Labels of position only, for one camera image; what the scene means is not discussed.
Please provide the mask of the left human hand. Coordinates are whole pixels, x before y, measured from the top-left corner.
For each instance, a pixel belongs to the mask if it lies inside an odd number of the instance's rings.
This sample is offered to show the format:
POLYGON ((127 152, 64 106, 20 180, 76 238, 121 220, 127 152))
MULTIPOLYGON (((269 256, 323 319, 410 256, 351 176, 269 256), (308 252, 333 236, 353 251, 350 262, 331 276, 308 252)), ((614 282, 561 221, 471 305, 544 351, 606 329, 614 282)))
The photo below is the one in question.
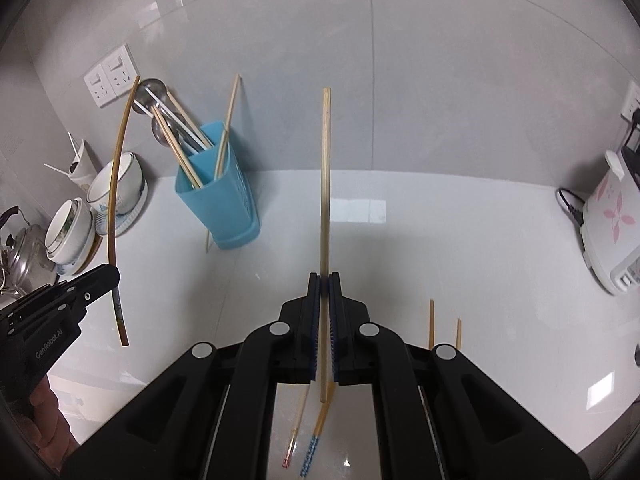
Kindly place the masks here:
POLYGON ((60 472, 66 460, 79 448, 70 424, 58 408, 58 397, 44 376, 29 396, 37 428, 34 443, 40 458, 55 472, 60 472))

